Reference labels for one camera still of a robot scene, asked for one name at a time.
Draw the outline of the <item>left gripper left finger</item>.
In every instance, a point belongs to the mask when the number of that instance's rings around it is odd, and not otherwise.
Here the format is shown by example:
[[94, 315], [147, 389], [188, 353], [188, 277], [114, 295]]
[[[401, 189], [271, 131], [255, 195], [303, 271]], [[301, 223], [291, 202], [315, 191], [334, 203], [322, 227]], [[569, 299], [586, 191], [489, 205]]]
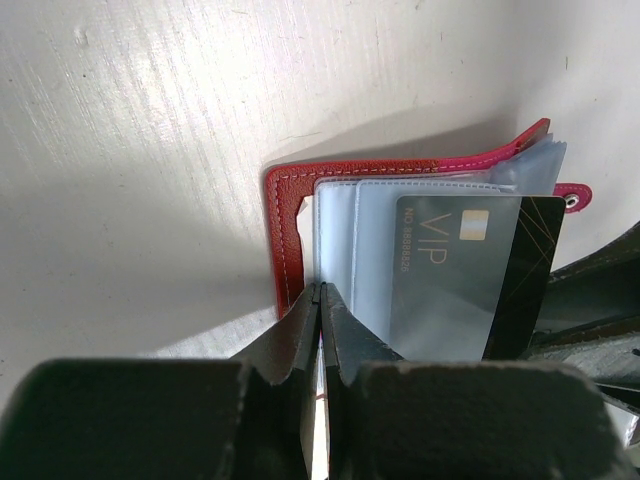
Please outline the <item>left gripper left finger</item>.
[[320, 289], [226, 360], [56, 359], [1, 418], [5, 479], [307, 479]]

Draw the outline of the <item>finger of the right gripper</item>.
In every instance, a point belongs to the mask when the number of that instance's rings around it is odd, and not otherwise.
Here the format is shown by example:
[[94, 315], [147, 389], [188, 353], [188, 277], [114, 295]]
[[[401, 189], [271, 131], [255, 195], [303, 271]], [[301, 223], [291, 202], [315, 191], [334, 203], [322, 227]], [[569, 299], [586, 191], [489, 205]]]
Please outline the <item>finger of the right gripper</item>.
[[551, 274], [534, 339], [638, 313], [639, 234], [626, 232]]
[[609, 403], [639, 414], [639, 331], [603, 329], [552, 335], [524, 352], [530, 361], [561, 362], [579, 369]]

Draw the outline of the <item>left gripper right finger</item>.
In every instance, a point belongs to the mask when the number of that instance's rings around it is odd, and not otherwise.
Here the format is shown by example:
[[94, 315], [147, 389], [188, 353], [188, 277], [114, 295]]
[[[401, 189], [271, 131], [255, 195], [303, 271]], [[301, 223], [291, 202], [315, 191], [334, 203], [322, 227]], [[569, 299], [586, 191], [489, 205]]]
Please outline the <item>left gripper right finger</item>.
[[635, 479], [593, 382], [561, 363], [410, 362], [320, 290], [333, 479]]

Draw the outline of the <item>black VIP credit card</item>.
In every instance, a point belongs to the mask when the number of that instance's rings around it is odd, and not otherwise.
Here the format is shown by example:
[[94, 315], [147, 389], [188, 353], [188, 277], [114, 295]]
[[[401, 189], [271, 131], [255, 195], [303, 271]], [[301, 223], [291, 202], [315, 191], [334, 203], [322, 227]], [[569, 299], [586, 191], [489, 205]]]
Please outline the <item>black VIP credit card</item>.
[[405, 195], [396, 202], [390, 345], [407, 360], [512, 360], [529, 346], [565, 202]]

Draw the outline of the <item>red leather card holder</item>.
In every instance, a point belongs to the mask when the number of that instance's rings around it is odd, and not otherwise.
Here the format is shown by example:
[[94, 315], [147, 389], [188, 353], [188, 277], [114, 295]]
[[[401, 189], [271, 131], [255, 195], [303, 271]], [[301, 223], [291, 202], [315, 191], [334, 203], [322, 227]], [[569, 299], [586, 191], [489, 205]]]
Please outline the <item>red leather card holder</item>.
[[317, 181], [330, 177], [452, 175], [487, 170], [538, 143], [550, 132], [542, 118], [509, 143], [463, 157], [356, 158], [279, 164], [264, 175], [265, 216], [270, 239], [277, 315], [283, 317], [304, 289], [302, 246], [297, 215]]

